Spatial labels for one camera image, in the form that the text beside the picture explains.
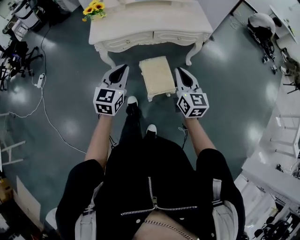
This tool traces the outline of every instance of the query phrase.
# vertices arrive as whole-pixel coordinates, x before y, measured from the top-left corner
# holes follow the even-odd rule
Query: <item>flower vase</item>
[[[101,18],[102,18],[102,16],[101,16],[100,14],[96,14],[96,15],[92,15],[92,16],[91,16],[91,20],[92,20],[92,21],[99,20],[99,19],[101,19]]]

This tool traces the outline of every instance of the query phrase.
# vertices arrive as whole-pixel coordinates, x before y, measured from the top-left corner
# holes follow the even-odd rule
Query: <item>table drawer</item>
[[[173,42],[179,45],[190,45],[196,42],[201,33],[185,33],[176,31],[155,31],[153,39],[155,41]]]
[[[105,48],[110,52],[122,52],[126,49],[153,39],[153,32],[141,32],[114,40],[104,41]]]

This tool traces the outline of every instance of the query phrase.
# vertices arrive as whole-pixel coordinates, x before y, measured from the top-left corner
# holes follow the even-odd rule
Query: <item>beige stool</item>
[[[140,61],[140,69],[148,92],[148,101],[158,94],[168,97],[176,92],[173,76],[165,56]]]

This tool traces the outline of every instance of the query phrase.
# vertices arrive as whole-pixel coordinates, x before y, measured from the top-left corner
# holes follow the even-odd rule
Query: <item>yellow flower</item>
[[[105,4],[103,2],[99,2],[93,5],[94,10],[100,10],[105,8]]]
[[[97,3],[99,3],[98,0],[93,0],[92,2],[90,2],[89,6],[91,7],[91,6],[93,6],[94,4],[97,4]]]
[[[87,15],[87,14],[91,14],[93,12],[93,7],[87,7],[84,11],[83,14]]]

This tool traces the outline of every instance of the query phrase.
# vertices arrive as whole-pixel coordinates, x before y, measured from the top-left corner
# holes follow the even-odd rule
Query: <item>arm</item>
[[[211,142],[210,138],[206,135],[198,119],[185,118],[185,123],[191,136],[192,143],[197,156],[204,149],[216,149],[214,144]]]
[[[105,169],[109,147],[112,116],[101,115],[84,160],[94,159]]]

